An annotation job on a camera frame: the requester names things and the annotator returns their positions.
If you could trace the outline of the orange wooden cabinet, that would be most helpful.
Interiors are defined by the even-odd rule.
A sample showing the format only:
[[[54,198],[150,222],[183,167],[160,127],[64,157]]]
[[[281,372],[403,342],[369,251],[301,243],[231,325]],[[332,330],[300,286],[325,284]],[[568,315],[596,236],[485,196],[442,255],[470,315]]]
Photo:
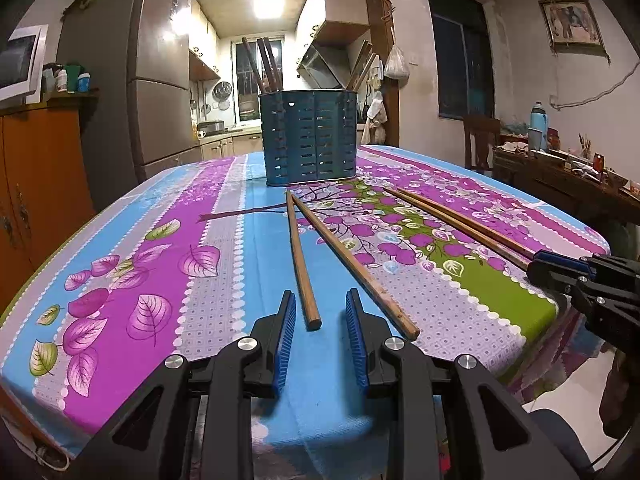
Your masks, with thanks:
[[[1,310],[94,216],[81,133],[96,96],[58,96],[1,112]]]

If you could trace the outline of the blue thermos bottle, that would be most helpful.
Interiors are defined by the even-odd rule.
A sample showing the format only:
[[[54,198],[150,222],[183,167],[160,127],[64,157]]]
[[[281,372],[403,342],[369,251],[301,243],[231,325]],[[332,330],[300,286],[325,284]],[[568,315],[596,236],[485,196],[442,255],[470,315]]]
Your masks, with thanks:
[[[534,104],[529,114],[528,147],[542,152],[548,148],[548,116],[540,101]]]

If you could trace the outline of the chopstick in holder left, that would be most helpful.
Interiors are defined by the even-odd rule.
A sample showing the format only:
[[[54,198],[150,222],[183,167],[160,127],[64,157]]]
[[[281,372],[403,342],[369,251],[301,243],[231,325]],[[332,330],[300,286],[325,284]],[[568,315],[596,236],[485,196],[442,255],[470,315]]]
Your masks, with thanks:
[[[258,90],[260,94],[265,94],[267,87],[265,86],[264,77],[262,71],[257,65],[257,44],[251,44],[246,37],[241,38],[242,46],[245,50],[248,62],[250,63],[250,69],[254,75]]]

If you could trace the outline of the white microwave oven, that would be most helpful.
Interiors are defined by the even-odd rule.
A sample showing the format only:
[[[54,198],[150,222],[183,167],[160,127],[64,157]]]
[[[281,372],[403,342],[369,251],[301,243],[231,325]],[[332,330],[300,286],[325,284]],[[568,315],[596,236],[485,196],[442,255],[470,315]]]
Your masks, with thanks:
[[[40,102],[47,25],[19,27],[1,53],[1,107]]]

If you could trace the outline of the wooden chopstick right inner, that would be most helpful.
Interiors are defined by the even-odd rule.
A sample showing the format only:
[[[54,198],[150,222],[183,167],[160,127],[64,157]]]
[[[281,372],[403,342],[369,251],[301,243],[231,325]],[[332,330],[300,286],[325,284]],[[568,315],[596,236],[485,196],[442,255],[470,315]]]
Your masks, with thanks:
[[[390,192],[388,192],[389,189],[390,188],[384,188],[384,191],[387,192],[387,193],[390,193]],[[446,216],[446,214],[443,214],[442,212],[440,212],[438,210],[428,209],[427,206],[422,205],[417,200],[413,200],[412,198],[402,198],[399,194],[396,194],[394,192],[391,192],[390,194],[392,194],[393,196],[395,196],[397,198],[400,198],[401,200],[404,200],[405,202],[411,204],[412,206],[418,207],[419,209],[421,209],[421,210],[423,210],[425,212],[428,212],[429,214],[431,214],[434,217],[439,218],[443,222],[446,222],[447,224],[450,224],[450,226],[453,226],[454,228],[456,228],[457,230],[461,231],[465,235],[467,235],[469,237],[472,237],[473,240],[476,240],[480,244],[488,247],[489,249],[491,249],[494,252],[496,252],[498,255],[503,256],[503,258],[505,258],[506,260],[510,261],[510,263],[513,263],[514,266],[517,266],[521,270],[524,270],[524,271],[527,270],[527,267],[528,267],[528,264],[530,263],[530,260],[525,259],[524,257],[519,255],[517,252],[514,252],[509,247],[506,247],[506,246],[503,246],[503,245],[497,243],[492,238],[484,235],[483,233],[474,231],[469,226],[466,226],[464,223],[459,222],[455,218],[448,217],[448,216]]]

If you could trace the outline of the wooden chopstick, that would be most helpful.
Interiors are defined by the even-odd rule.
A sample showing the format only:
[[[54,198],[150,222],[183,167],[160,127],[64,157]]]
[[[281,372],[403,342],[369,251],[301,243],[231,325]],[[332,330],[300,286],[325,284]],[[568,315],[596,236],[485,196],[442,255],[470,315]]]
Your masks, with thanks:
[[[430,200],[429,198],[423,197],[422,195],[404,190],[403,188],[390,188],[388,192],[399,194],[402,198],[412,198],[413,200],[417,200],[422,205],[427,206],[428,209],[438,210],[443,214],[446,214],[446,216],[448,217],[455,218],[459,222],[464,223],[466,226],[469,226],[474,231],[483,233],[484,235],[495,240],[497,243],[509,247],[525,259],[532,260],[533,256],[535,255],[535,253],[532,252],[529,248],[518,244],[517,242],[514,242],[514,240],[510,240],[509,237],[506,237],[498,231],[491,229],[489,226],[484,226],[483,223],[480,223],[473,218],[465,217],[464,214],[459,214],[457,211],[449,207],[434,202],[434,200]]]
[[[314,292],[306,268],[302,245],[299,239],[298,222],[295,213],[294,200],[290,191],[286,192],[286,213],[288,214],[288,229],[290,230],[290,243],[293,258],[296,283],[300,296],[303,314],[307,330],[314,332],[321,327],[322,321],[314,299]]]
[[[387,192],[387,193],[390,193],[390,192],[388,192],[389,189],[390,188],[384,188],[384,191]],[[530,260],[525,259],[524,257],[519,255],[517,252],[514,252],[509,247],[506,247],[506,246],[503,246],[503,245],[497,243],[492,238],[484,235],[483,233],[474,231],[469,226],[466,226],[464,223],[459,222],[455,218],[448,217],[448,216],[446,216],[446,214],[443,214],[442,212],[440,212],[438,210],[428,209],[427,206],[422,205],[417,200],[413,200],[412,198],[402,198],[399,194],[396,194],[394,192],[391,192],[390,194],[392,194],[393,196],[395,196],[397,198],[400,198],[401,200],[404,200],[405,202],[411,204],[412,206],[418,207],[419,209],[421,209],[421,210],[423,210],[425,212],[428,212],[429,214],[431,214],[434,217],[439,218],[443,222],[446,222],[447,224],[450,224],[450,226],[453,226],[454,228],[456,228],[457,230],[461,231],[465,235],[467,235],[469,237],[472,237],[473,240],[476,240],[480,244],[488,247],[489,249],[491,249],[494,252],[496,252],[498,255],[503,256],[503,258],[505,258],[506,260],[510,261],[510,263],[513,263],[514,266],[517,266],[521,270],[524,270],[524,271],[527,270],[527,267],[528,267],[528,264],[530,263]]]
[[[288,193],[295,206],[310,222],[314,229],[322,237],[322,240],[331,248],[341,263],[364,288],[375,304],[392,322],[399,333],[402,333],[410,341],[415,341],[420,335],[419,327],[414,324],[400,305],[393,300],[388,291],[373,277],[367,268],[340,242],[329,228],[306,206],[297,196]]]

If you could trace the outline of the wooden chopstick centre left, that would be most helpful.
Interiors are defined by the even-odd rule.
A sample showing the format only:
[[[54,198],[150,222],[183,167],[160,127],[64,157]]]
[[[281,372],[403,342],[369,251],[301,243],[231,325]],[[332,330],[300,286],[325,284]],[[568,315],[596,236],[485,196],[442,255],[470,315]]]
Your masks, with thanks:
[[[290,230],[290,243],[293,258],[296,283],[300,296],[303,314],[307,330],[314,332],[321,327],[322,321],[314,299],[314,292],[306,268],[302,245],[299,239],[298,222],[295,213],[294,200],[290,191],[286,192],[286,213],[288,214],[288,229]]]

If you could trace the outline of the grey refrigerator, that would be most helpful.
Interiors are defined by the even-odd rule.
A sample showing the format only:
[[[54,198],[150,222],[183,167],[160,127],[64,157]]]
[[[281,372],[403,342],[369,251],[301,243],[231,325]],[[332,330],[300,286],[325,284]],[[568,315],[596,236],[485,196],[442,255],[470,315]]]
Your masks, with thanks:
[[[201,155],[190,109],[190,0],[75,0],[58,63],[78,64],[99,92],[81,136],[93,206]]]

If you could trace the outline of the teal perforated utensil holder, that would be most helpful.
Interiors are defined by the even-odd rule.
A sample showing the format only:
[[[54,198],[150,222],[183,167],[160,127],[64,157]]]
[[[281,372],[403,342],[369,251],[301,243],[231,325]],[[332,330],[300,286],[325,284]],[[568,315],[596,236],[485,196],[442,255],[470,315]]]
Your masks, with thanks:
[[[350,179],[356,174],[357,95],[288,90],[259,97],[267,184]]]

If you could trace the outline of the dark wooden side table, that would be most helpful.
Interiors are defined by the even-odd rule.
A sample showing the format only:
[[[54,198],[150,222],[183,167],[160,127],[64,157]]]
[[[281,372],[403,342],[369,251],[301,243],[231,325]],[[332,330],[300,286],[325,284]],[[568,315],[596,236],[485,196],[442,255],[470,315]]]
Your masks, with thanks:
[[[638,200],[604,183],[579,177],[566,170],[562,162],[545,162],[495,148],[492,175],[588,224],[600,234],[605,234],[609,226],[621,226],[632,237],[639,234]]]

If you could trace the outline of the white plastic bag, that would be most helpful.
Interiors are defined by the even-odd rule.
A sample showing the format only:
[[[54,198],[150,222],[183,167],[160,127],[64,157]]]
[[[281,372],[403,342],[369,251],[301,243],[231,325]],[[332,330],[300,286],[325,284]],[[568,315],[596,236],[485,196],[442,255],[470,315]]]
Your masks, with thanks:
[[[409,64],[397,44],[390,49],[384,65],[384,77],[393,80],[406,80],[410,77]]]

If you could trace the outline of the dark window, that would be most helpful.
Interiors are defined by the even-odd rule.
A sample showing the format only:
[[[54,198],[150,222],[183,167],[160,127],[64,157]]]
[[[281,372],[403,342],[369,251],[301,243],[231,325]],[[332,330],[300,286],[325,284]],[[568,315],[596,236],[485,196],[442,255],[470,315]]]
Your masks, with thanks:
[[[486,15],[476,0],[428,0],[438,82],[438,114],[495,115],[494,69]]]

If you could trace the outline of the wooden chair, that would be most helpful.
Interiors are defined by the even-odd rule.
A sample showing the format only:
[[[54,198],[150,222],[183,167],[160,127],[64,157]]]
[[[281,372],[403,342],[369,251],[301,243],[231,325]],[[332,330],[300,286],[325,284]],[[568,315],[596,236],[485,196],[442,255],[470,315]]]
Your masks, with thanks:
[[[489,167],[490,148],[499,144],[500,120],[483,115],[463,117],[464,168],[484,174]]]

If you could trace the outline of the wooden chopstick right outer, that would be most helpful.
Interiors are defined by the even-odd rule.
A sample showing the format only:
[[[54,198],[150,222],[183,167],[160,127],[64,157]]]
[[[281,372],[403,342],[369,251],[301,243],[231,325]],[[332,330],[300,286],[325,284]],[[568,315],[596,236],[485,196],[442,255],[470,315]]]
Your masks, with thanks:
[[[427,206],[428,209],[438,210],[443,214],[446,214],[446,216],[448,217],[455,218],[459,222],[464,223],[466,226],[469,226],[474,231],[483,233],[484,235],[495,240],[497,243],[509,247],[525,259],[532,260],[533,256],[535,255],[535,253],[532,252],[529,248],[518,244],[517,242],[514,242],[514,240],[510,240],[509,237],[506,237],[498,231],[491,229],[489,226],[484,226],[483,223],[480,223],[473,218],[465,217],[464,214],[459,214],[457,211],[449,207],[434,202],[434,200],[430,200],[429,198],[423,197],[422,195],[404,190],[403,188],[390,188],[388,192],[399,194],[402,198],[412,198],[413,200],[417,200],[422,205]]]

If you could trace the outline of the framed elephant picture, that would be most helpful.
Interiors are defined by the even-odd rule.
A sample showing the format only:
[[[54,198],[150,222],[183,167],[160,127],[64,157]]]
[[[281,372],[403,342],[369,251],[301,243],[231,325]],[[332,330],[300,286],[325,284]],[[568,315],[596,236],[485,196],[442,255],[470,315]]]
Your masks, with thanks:
[[[554,53],[606,56],[600,28],[588,0],[540,0]]]

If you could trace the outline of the floral purple tablecloth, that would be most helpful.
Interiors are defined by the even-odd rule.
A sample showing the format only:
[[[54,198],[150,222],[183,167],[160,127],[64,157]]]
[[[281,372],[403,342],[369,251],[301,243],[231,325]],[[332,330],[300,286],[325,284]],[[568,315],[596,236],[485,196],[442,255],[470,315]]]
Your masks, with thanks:
[[[472,353],[527,401],[588,358],[582,323],[523,271],[388,194],[420,194],[524,247],[608,252],[595,230],[494,179],[413,152],[368,146],[355,179],[295,194],[419,326],[419,347]],[[86,223],[25,284],[1,323],[1,383],[57,446],[76,454],[168,354],[212,356],[246,336],[296,286],[285,192],[262,155],[163,171]],[[344,356],[355,279],[306,220],[299,235],[322,325],[295,326],[288,381],[257,410],[262,456],[344,474],[350,442],[384,448]]]

